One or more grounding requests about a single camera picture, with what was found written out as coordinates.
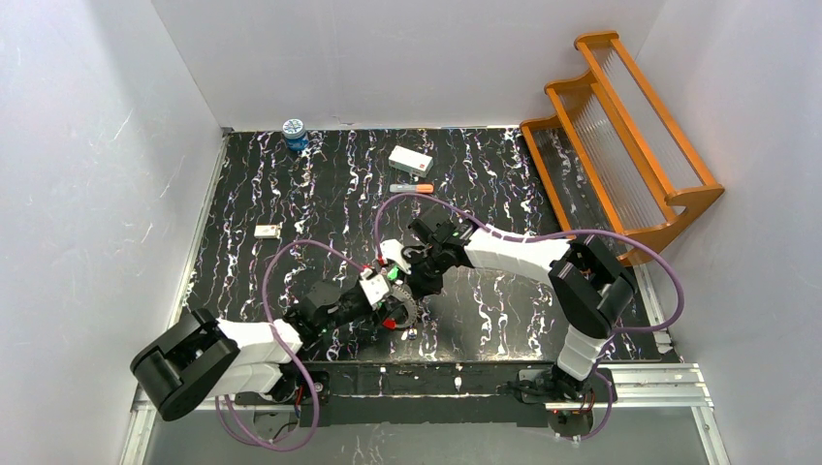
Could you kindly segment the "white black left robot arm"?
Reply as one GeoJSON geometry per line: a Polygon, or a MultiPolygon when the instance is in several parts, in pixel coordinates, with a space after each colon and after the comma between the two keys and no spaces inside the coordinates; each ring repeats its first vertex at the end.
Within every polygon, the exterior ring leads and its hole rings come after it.
{"type": "Polygon", "coordinates": [[[138,352],[130,371],[161,418],[172,421],[209,398],[273,393],[294,372],[293,356],[340,326],[367,320],[400,329],[413,324],[418,311],[404,286],[382,277],[361,279],[346,291],[320,281],[271,324],[194,310],[138,352]]]}

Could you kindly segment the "white orange marker pen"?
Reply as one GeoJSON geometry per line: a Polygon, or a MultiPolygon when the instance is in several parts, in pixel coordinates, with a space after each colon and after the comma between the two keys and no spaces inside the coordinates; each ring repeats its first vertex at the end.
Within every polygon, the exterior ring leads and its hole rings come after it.
{"type": "Polygon", "coordinates": [[[414,194],[430,195],[434,192],[434,186],[432,184],[429,184],[429,183],[391,184],[389,186],[389,192],[392,193],[392,194],[414,193],[414,194]]]}

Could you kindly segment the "small white eraser block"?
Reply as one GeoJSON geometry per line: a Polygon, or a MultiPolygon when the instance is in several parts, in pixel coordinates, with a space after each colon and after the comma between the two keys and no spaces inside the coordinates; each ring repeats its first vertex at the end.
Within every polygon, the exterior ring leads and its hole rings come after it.
{"type": "Polygon", "coordinates": [[[259,239],[278,239],[281,236],[279,225],[257,225],[254,229],[254,237],[259,239]]]}

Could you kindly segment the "white green small box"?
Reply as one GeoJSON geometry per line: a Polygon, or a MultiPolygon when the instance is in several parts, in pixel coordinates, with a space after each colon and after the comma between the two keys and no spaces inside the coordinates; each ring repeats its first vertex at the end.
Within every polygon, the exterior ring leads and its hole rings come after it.
{"type": "Polygon", "coordinates": [[[389,166],[419,177],[427,177],[432,158],[415,150],[397,145],[389,155],[389,166]]]}

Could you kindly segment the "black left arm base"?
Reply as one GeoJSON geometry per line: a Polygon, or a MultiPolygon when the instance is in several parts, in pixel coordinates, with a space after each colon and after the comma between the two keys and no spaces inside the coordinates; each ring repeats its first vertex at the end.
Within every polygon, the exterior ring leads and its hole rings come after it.
{"type": "Polygon", "coordinates": [[[268,400],[278,405],[291,405],[298,414],[304,405],[313,404],[312,392],[316,393],[321,405],[328,402],[332,390],[331,372],[327,368],[308,364],[305,366],[308,377],[293,362],[281,364],[279,369],[279,380],[266,392],[268,400]]]}

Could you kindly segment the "blue jar with white lid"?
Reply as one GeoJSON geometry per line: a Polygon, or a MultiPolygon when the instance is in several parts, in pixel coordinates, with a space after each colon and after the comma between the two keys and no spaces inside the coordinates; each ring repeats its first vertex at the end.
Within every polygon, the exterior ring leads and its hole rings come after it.
{"type": "Polygon", "coordinates": [[[286,146],[295,152],[303,151],[309,144],[305,125],[298,118],[291,118],[283,123],[282,136],[286,146]]]}

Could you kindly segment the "orange wooden tiered rack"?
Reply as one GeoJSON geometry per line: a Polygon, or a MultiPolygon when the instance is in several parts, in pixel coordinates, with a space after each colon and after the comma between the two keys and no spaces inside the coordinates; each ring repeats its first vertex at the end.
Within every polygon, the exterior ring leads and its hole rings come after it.
{"type": "Polygon", "coordinates": [[[724,193],[640,70],[618,32],[586,33],[574,43],[587,69],[545,85],[554,113],[520,130],[564,230],[572,208],[539,141],[567,138],[580,173],[612,231],[660,253],[724,193]]]}

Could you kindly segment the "aluminium frame rail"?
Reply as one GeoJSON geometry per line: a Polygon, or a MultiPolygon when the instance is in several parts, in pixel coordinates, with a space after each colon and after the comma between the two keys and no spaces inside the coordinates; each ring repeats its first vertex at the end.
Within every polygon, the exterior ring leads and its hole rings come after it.
{"type": "MultiPolygon", "coordinates": [[[[547,367],[536,362],[319,363],[309,369],[329,375],[321,380],[322,399],[468,399],[505,393],[507,382],[547,367]]],[[[605,363],[608,381],[593,381],[600,408],[612,390],[624,408],[712,408],[714,402],[696,363],[605,363]]]]}

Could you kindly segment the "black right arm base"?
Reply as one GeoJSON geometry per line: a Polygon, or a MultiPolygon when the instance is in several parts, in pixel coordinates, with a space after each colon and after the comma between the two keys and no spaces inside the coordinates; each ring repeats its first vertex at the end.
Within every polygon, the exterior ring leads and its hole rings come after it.
{"type": "Polygon", "coordinates": [[[523,369],[513,381],[497,388],[525,405],[549,407],[549,427],[555,436],[576,443],[596,435],[607,422],[618,400],[608,370],[592,372],[579,381],[558,368],[523,369]]]}

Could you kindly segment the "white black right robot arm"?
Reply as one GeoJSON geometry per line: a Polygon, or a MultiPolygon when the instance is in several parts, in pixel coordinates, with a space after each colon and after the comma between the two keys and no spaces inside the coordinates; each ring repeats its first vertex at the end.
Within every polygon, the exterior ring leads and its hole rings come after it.
{"type": "Polygon", "coordinates": [[[379,256],[396,263],[415,297],[437,294],[446,271],[464,266],[513,273],[553,289],[568,323],[553,369],[553,383],[585,382],[614,334],[638,285],[600,239],[584,230],[552,238],[504,232],[431,208],[409,225],[417,246],[384,240],[379,256]]]}

